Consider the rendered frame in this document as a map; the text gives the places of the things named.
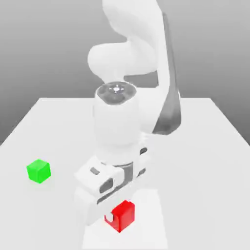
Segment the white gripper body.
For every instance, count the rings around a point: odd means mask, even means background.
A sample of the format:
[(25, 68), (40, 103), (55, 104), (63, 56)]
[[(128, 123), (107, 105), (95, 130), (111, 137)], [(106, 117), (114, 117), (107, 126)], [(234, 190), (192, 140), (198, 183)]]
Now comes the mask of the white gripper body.
[(75, 202), (84, 213), (86, 225), (110, 213), (117, 205), (141, 187), (149, 160), (147, 147), (140, 149), (139, 160), (123, 165), (108, 165), (92, 156), (76, 173), (80, 185), (75, 190)]

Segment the small red cube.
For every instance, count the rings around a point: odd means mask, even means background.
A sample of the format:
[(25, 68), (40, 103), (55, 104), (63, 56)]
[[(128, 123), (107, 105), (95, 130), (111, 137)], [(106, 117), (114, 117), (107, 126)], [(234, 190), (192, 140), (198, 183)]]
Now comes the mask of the small red cube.
[(111, 211), (111, 215), (112, 221), (106, 215), (104, 216), (104, 220), (120, 233), (134, 222), (135, 205), (131, 201), (124, 200)]

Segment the small green cube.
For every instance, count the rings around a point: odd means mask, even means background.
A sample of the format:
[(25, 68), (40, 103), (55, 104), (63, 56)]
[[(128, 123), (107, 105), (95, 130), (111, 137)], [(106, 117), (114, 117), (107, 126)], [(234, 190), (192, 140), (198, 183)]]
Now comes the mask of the small green cube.
[(39, 184), (51, 176), (50, 164), (41, 159), (35, 160), (26, 168), (29, 179)]

